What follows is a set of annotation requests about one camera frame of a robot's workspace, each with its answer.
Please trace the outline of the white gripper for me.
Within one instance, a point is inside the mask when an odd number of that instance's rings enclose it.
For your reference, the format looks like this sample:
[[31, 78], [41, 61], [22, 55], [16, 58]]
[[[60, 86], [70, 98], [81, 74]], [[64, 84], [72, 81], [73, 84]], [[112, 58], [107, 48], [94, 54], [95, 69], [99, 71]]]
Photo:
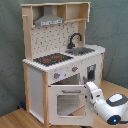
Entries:
[[93, 82], [87, 82], [85, 84], [87, 92], [87, 104], [94, 105], [97, 100], [103, 98], [103, 92]]

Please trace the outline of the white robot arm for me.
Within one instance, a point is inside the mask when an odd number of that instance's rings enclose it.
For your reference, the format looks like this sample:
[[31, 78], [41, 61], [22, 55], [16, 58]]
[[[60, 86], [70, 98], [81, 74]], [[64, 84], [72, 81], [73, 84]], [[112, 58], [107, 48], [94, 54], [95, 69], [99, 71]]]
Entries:
[[93, 82], [85, 84], [87, 104], [109, 125], [128, 123], [128, 98], [123, 94], [114, 94], [108, 99]]

